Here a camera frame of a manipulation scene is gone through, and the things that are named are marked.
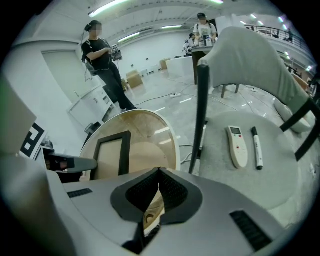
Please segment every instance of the railing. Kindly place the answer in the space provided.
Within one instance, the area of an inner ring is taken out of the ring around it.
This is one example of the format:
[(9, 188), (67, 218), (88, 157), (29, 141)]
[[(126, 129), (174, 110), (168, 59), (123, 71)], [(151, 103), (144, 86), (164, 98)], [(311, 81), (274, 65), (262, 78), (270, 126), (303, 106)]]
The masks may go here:
[(289, 33), (287, 31), (273, 28), (273, 27), (267, 27), (267, 26), (245, 26), (246, 28), (249, 28), (250, 30), (253, 30), (257, 32), (258, 34), (262, 34), (264, 36), (270, 36), (275, 39), (283, 40), (286, 42), (289, 42), (307, 52), (309, 52), (309, 48), (301, 37), (298, 37), (292, 33)]

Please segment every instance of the door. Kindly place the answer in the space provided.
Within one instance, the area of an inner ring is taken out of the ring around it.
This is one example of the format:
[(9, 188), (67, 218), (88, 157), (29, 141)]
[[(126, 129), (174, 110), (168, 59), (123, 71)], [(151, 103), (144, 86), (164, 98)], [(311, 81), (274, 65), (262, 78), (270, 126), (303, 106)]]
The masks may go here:
[(95, 86), (92, 80), (85, 81), (86, 71), (75, 51), (53, 51), (42, 55), (54, 79), (72, 103)]

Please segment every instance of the black vent grille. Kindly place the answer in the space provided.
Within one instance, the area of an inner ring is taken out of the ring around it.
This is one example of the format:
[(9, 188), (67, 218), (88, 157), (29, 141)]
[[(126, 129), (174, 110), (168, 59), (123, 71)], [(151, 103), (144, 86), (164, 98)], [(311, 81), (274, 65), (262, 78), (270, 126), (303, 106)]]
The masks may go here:
[(243, 210), (234, 211), (230, 213), (230, 216), (255, 251), (259, 251), (272, 242)]
[(68, 192), (67, 194), (70, 198), (76, 198), (89, 193), (92, 193), (92, 190), (89, 188), (84, 188), (84, 189)]

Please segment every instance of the white cabinet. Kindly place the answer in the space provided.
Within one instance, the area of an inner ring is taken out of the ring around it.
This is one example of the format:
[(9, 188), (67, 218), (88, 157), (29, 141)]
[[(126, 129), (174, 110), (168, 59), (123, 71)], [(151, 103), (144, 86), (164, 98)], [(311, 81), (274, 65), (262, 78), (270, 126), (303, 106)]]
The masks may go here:
[(102, 119), (110, 108), (112, 102), (103, 88), (98, 87), (91, 92), (83, 95), (78, 102), (74, 103), (68, 110), (83, 127), (99, 122), (104, 124)]

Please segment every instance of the cap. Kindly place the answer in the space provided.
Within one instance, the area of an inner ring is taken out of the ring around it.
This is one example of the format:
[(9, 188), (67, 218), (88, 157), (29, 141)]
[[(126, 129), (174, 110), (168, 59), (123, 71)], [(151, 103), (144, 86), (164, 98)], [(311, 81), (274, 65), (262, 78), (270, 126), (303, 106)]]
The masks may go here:
[(204, 13), (202, 13), (202, 12), (198, 13), (198, 19), (206, 18), (206, 17), (207, 16)]

